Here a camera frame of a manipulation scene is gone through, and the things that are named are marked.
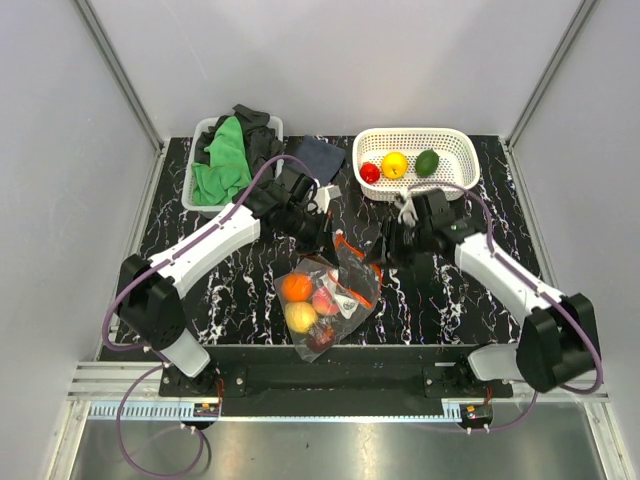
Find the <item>clear zip top bag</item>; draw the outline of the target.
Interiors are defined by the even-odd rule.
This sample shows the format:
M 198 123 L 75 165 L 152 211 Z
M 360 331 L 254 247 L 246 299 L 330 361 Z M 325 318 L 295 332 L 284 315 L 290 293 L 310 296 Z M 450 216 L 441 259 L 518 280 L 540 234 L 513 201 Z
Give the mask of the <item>clear zip top bag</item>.
M 334 235 L 337 268 L 305 258 L 275 280 L 286 327 L 299 357 L 314 362 L 353 333 L 374 312 L 382 273 L 363 251 Z

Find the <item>pink fake peach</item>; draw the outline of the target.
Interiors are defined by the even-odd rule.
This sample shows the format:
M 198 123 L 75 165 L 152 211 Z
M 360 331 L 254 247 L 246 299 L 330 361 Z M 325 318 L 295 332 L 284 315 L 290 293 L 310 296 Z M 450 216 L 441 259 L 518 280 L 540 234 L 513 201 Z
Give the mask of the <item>pink fake peach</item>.
M 340 312 L 340 308 L 331 292 L 325 287 L 315 291 L 312 295 L 311 303 L 316 313 L 320 316 L 334 316 Z

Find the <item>dark green fake vegetable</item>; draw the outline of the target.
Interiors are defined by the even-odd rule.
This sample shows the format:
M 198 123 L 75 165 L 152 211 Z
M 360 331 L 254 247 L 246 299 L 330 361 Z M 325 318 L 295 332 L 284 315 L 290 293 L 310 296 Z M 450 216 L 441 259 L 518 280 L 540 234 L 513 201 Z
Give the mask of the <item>dark green fake vegetable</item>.
M 435 173 L 440 157 L 432 149 L 422 151 L 415 160 L 415 172 L 418 177 L 426 178 Z

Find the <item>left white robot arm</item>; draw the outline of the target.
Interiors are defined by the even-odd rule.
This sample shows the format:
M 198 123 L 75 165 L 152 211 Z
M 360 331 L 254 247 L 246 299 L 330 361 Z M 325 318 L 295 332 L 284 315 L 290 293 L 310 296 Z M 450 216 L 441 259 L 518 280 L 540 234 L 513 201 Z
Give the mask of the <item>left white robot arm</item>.
M 258 240 L 263 229 L 295 241 L 297 252 L 337 266 L 329 206 L 341 192 L 310 176 L 282 170 L 254 179 L 215 218 L 176 245 L 121 265 L 114 315 L 161 360 L 181 372 L 181 384 L 196 396 L 215 386 L 211 357 L 187 327 L 183 299 L 214 267 Z

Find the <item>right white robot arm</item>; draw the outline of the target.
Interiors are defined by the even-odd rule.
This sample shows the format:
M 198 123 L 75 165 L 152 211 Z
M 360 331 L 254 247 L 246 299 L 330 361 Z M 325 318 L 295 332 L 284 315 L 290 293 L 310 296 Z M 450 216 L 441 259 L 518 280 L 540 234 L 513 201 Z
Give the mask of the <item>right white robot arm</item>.
M 399 213 L 383 221 L 365 263 L 409 267 L 419 254 L 438 254 L 479 282 L 520 325 L 517 342 L 480 346 L 457 363 L 460 393 L 476 396 L 493 380 L 525 383 L 539 393 L 599 390 L 604 374 L 588 298 L 537 278 L 494 242 L 490 219 L 478 224 L 457 215 L 439 188 L 404 192 L 396 203 Z

